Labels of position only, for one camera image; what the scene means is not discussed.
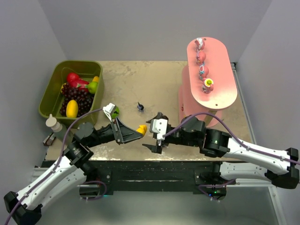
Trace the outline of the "yellow duck figurine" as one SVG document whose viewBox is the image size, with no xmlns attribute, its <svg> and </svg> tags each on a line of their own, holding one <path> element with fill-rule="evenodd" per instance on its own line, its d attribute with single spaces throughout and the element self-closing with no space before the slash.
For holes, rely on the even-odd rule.
<svg viewBox="0 0 300 225">
<path fill-rule="evenodd" d="M 142 134 L 143 136 L 145 136 L 145 134 L 147 132 L 147 126 L 146 125 L 140 125 L 136 131 L 138 133 Z"/>
</svg>

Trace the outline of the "pink figurine with yellow hat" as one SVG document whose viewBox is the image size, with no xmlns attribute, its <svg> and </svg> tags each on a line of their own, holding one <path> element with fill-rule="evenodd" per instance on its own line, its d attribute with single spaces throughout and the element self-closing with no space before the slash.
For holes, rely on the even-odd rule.
<svg viewBox="0 0 300 225">
<path fill-rule="evenodd" d="M 205 78 L 202 82 L 202 91 L 206 94 L 209 94 L 214 89 L 214 82 L 210 78 Z"/>
</svg>

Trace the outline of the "pink figurine with blue glasses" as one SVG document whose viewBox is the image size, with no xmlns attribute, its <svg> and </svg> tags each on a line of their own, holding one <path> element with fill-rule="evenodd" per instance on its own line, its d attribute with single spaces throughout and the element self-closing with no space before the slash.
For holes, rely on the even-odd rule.
<svg viewBox="0 0 300 225">
<path fill-rule="evenodd" d="M 209 69 L 207 66 L 205 66 L 205 64 L 202 64 L 200 67 L 199 67 L 199 79 L 201 81 L 204 81 L 206 78 L 207 78 L 207 75 L 209 73 Z"/>
</svg>

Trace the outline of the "pink pig figurine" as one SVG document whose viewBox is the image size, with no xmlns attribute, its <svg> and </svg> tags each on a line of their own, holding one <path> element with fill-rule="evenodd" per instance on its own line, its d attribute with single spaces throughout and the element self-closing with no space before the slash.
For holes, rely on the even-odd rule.
<svg viewBox="0 0 300 225">
<path fill-rule="evenodd" d="M 202 65 L 204 63 L 206 59 L 206 53 L 204 53 L 203 51 L 198 51 L 196 53 L 196 63 L 197 65 Z"/>
</svg>

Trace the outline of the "red white figurine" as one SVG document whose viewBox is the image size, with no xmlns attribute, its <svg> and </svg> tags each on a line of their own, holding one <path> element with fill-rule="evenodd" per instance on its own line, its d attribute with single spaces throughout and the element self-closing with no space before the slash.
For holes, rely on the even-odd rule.
<svg viewBox="0 0 300 225">
<path fill-rule="evenodd" d="M 196 45 L 196 47 L 195 47 L 196 52 L 200 52 L 205 47 L 205 41 L 201 37 L 196 38 L 194 40 L 194 43 Z"/>
</svg>

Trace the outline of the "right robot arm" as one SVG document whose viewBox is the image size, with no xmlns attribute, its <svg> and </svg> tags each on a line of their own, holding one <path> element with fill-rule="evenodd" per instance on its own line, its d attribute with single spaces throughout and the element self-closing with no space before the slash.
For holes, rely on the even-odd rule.
<svg viewBox="0 0 300 225">
<path fill-rule="evenodd" d="M 175 144 L 198 147 L 201 154 L 210 158 L 238 159 L 236 164 L 221 163 L 213 172 L 203 178 L 213 185 L 222 180 L 239 178 L 265 180 L 272 185 L 295 189 L 300 182 L 299 151 L 295 148 L 274 150 L 239 139 L 223 125 L 226 131 L 207 128 L 197 114 L 185 117 L 177 127 L 168 123 L 168 117 L 161 112 L 147 123 L 156 140 L 147 144 L 153 153 L 160 154 L 164 145 Z"/>
</svg>

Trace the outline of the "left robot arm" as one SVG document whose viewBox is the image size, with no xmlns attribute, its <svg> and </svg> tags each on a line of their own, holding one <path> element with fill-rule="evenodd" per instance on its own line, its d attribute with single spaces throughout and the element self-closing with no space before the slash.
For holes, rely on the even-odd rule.
<svg viewBox="0 0 300 225">
<path fill-rule="evenodd" d="M 91 177 L 96 183 L 98 170 L 89 159 L 93 156 L 91 147 L 115 141 L 125 144 L 139 140 L 147 132 L 146 125 L 134 130 L 125 126 L 118 118 L 106 127 L 96 130 L 89 123 L 82 123 L 74 134 L 72 142 L 63 148 L 62 154 L 43 174 L 18 192 L 8 192 L 4 196 L 9 219 L 18 225 L 34 225 L 41 216 L 42 209 L 62 196 L 70 188 L 87 184 Z"/>
</svg>

